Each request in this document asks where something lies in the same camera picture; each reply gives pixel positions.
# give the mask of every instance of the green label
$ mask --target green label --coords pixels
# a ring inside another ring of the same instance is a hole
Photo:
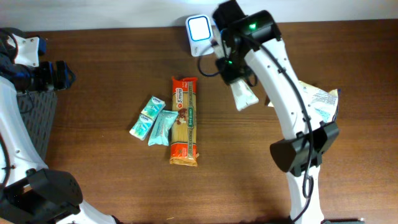
[[[193,107],[191,106],[188,108],[188,128],[193,128],[194,126],[193,124],[195,124],[193,113],[194,110]]]

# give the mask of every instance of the white and teal package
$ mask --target white and teal package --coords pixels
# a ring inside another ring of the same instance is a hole
[[[140,114],[138,117],[138,121],[130,130],[130,134],[143,141],[149,133],[150,127],[152,127],[153,123],[153,120],[145,115]]]
[[[169,130],[178,116],[178,111],[162,110],[157,117],[155,126],[150,134],[148,146],[153,144],[169,145]]]
[[[151,97],[145,108],[141,111],[141,113],[148,118],[155,121],[159,112],[164,108],[166,104],[163,100],[160,100],[156,97]]]

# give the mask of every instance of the spaghetti package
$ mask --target spaghetti package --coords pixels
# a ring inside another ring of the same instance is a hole
[[[173,111],[178,111],[172,126],[171,164],[197,166],[197,80],[173,79]]]

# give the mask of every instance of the white device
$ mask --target white device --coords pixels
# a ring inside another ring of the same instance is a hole
[[[190,16],[185,21],[189,44],[191,46],[191,54],[194,57],[200,55],[208,55],[214,52],[211,45],[213,31],[211,22],[206,15]]]

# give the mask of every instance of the screen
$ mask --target screen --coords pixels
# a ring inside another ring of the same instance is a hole
[[[188,21],[188,26],[193,41],[210,38],[209,25],[206,17],[192,18]]]

